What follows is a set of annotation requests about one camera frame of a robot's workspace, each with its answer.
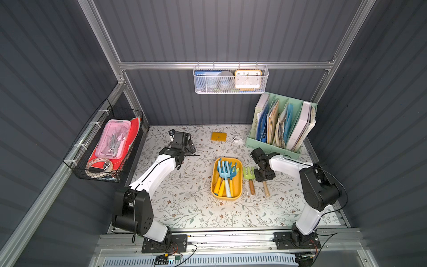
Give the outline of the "light green hand rake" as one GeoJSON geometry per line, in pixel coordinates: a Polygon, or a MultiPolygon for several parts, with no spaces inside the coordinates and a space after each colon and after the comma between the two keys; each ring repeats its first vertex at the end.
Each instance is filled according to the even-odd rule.
{"type": "Polygon", "coordinates": [[[256,194],[255,187],[254,187],[254,180],[255,180],[254,170],[255,168],[250,166],[244,167],[244,170],[243,170],[244,179],[247,180],[249,183],[251,195],[256,194]]]}

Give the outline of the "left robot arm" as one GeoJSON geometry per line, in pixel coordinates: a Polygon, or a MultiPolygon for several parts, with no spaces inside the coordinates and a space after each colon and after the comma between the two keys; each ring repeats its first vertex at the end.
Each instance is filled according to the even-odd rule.
{"type": "Polygon", "coordinates": [[[154,219],[151,195],[174,170],[181,168],[186,156],[196,149],[187,132],[169,131],[171,142],[160,150],[154,163],[129,186],[115,192],[111,224],[160,243],[170,244],[171,230],[154,219]]]}

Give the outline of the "blue rake yellow handle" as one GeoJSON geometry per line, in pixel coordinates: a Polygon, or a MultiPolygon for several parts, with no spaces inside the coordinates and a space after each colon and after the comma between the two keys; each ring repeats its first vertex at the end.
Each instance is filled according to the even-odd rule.
{"type": "Polygon", "coordinates": [[[229,163],[229,167],[230,167],[230,178],[229,178],[230,195],[233,198],[235,196],[233,178],[239,173],[240,169],[236,166],[236,163],[232,163],[232,162],[229,163]]]}

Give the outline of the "blue fork yellow handle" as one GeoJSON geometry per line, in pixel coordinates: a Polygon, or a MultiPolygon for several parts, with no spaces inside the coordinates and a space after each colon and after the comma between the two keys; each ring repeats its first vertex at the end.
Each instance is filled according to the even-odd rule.
{"type": "Polygon", "coordinates": [[[217,179],[217,182],[216,182],[216,184],[215,184],[215,187],[214,187],[214,194],[216,195],[216,196],[222,196],[223,195],[223,193],[224,193],[224,185],[223,185],[223,178],[224,178],[224,174],[223,174],[223,168],[222,168],[222,166],[221,166],[221,163],[222,163],[222,161],[221,161],[222,159],[219,159],[218,160],[218,164],[217,164],[217,171],[218,171],[218,174],[219,174],[219,178],[217,179]]]}

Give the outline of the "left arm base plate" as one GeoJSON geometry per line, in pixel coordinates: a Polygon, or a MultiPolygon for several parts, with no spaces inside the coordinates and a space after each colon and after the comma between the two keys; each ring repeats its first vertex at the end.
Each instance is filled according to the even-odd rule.
{"type": "Polygon", "coordinates": [[[183,253],[186,252],[188,236],[185,234],[170,235],[162,242],[144,238],[141,252],[153,253],[183,253]]]}

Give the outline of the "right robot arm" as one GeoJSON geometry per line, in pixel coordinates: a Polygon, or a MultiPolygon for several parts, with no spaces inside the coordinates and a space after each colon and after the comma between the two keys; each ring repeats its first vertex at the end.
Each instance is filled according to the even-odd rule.
{"type": "Polygon", "coordinates": [[[346,194],[342,183],[319,164],[300,162],[277,152],[266,154],[261,148],[254,149],[251,157],[258,166],[254,170],[257,182],[272,180],[276,172],[300,180],[306,204],[300,217],[292,225],[291,236],[294,242],[315,238],[315,230],[321,217],[346,194]]]}

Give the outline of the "light blue hand rake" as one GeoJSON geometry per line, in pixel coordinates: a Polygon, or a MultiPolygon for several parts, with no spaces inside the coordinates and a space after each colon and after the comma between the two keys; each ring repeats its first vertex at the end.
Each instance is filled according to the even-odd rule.
{"type": "Polygon", "coordinates": [[[223,178],[223,182],[225,184],[225,192],[226,192],[226,196],[228,198],[231,198],[230,195],[230,187],[229,187],[229,178],[230,178],[230,167],[229,167],[229,162],[228,161],[223,161],[221,160],[221,166],[223,168],[223,174],[224,174],[224,178],[223,178]]]}

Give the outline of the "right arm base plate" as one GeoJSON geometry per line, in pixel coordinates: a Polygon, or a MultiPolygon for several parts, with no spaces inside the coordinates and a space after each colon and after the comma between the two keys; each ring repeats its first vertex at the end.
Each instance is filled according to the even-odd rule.
{"type": "Polygon", "coordinates": [[[320,249],[321,244],[316,233],[302,235],[295,231],[274,232],[272,241],[278,250],[285,249],[320,249]]]}

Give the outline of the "dark green hand rake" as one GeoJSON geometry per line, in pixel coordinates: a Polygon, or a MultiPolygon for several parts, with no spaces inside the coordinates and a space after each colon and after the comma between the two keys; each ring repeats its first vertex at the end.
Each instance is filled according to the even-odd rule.
{"type": "Polygon", "coordinates": [[[269,188],[268,188],[267,182],[263,181],[262,184],[263,184],[263,187],[264,187],[265,196],[269,197],[270,196],[270,192],[269,192],[269,188]]]}

